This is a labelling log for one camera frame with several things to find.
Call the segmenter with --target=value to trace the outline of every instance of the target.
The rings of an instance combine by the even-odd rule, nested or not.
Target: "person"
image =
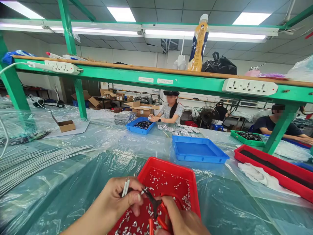
[[[220,121],[224,121],[224,119],[228,117],[228,110],[224,107],[224,102],[218,102],[215,109],[218,111]]]
[[[153,114],[150,114],[150,121],[180,124],[180,118],[183,114],[184,107],[182,104],[177,103],[179,92],[164,91],[163,94],[166,95],[167,104],[161,108],[158,115],[154,116]]]
[[[119,194],[123,191],[124,184],[125,177],[111,178],[86,213],[61,234],[107,234],[129,208],[138,217],[140,206],[143,205],[141,191],[144,186],[137,178],[130,177],[129,187],[134,190],[121,198]],[[161,199],[168,210],[174,235],[210,235],[194,212],[180,211],[170,196],[163,196]],[[170,235],[163,229],[156,230],[155,234]]]
[[[274,130],[279,117],[285,110],[284,104],[274,104],[272,106],[272,115],[260,117],[254,124],[252,132],[259,134],[271,134]],[[302,134],[301,130],[293,123],[290,123],[283,138],[296,140],[304,144],[313,145],[313,138]]]

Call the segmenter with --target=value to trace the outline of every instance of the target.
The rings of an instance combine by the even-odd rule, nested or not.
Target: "yellow bottle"
[[[192,40],[191,55],[188,62],[189,71],[201,72],[203,52],[209,36],[208,18],[208,14],[203,14],[200,17],[199,25],[196,27]]]

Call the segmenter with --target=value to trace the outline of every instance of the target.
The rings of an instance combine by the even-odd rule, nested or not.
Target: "ceiling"
[[[60,19],[56,0],[21,0],[22,4],[46,19]],[[277,25],[285,17],[289,0],[80,0],[98,21],[115,22],[107,7],[130,7],[137,22],[161,22],[196,24],[204,13],[209,15],[209,24],[232,24],[241,12],[272,13],[261,25]],[[296,0],[291,17],[312,5],[312,0]],[[88,20],[69,2],[74,20]],[[24,18],[21,14],[0,4],[2,18]],[[280,34],[265,43],[208,41],[204,56],[211,57],[214,51],[228,59],[259,61],[280,64],[295,64],[313,54],[313,37],[301,36],[313,26],[313,16],[292,28],[300,28],[293,35]],[[61,34],[28,35],[47,43],[65,44]],[[162,53],[161,39],[79,35],[80,46],[113,48]],[[191,40],[185,40],[183,54],[190,55]]]

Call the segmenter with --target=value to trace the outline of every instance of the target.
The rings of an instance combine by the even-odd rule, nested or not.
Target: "green plastic tray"
[[[239,140],[240,142],[244,143],[245,145],[259,146],[259,147],[264,147],[265,146],[263,141],[247,140],[246,138],[238,135],[237,132],[241,132],[241,131],[233,131],[233,130],[231,130],[231,135],[233,137],[235,137],[237,140]]]

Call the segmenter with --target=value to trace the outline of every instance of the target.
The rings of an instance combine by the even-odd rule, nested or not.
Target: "black strip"
[[[313,183],[310,183],[310,182],[308,182],[308,181],[306,181],[304,179],[301,179],[301,178],[299,178],[299,177],[297,177],[295,175],[292,175],[291,173],[280,169],[278,166],[276,166],[276,165],[274,165],[274,164],[272,164],[272,163],[270,163],[270,162],[268,162],[266,160],[263,160],[263,159],[255,156],[254,154],[248,152],[247,150],[243,149],[243,150],[240,151],[240,153],[245,155],[245,156],[247,156],[248,158],[251,158],[251,159],[257,161],[258,163],[261,163],[264,166],[267,166],[268,168],[271,168],[274,171],[277,171],[278,173],[281,173],[282,175],[284,175],[284,176],[286,176],[286,177],[288,177],[288,178],[298,182],[299,184],[302,184],[303,186],[306,186],[309,189],[313,190]]]

